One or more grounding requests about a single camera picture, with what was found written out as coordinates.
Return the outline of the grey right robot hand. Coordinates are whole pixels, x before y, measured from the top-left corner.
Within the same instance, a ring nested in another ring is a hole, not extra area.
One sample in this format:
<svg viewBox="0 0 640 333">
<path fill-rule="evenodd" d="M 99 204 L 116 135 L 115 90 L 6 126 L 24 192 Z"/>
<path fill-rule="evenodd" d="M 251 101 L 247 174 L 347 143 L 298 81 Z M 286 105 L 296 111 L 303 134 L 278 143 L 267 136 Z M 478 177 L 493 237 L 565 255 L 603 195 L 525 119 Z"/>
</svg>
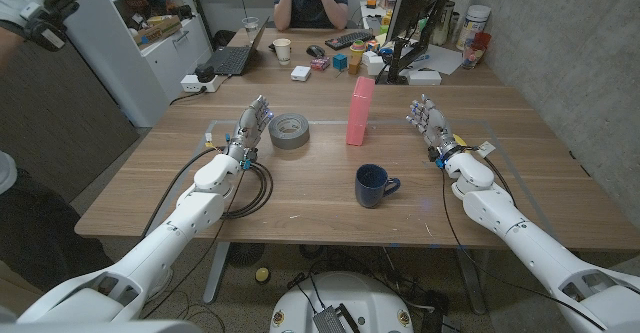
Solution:
<svg viewBox="0 0 640 333">
<path fill-rule="evenodd" d="M 427 144 L 431 161 L 446 162 L 452 155 L 460 153 L 462 148 L 455 140 L 451 126 L 435 103 L 422 95 L 410 105 L 410 114 L 406 120 L 422 135 Z"/>
</svg>

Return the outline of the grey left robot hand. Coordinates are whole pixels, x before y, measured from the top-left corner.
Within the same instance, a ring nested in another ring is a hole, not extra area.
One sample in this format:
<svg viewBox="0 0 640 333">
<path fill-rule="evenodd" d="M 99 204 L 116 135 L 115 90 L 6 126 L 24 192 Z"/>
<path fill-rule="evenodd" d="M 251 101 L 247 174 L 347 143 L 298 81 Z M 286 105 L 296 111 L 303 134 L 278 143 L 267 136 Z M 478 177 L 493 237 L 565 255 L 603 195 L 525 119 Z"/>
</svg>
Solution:
<svg viewBox="0 0 640 333">
<path fill-rule="evenodd" d="M 227 154 L 242 161 L 249 151 L 255 150 L 262 132 L 273 119 L 267 99 L 259 95 L 242 113 L 230 136 Z"/>
</svg>

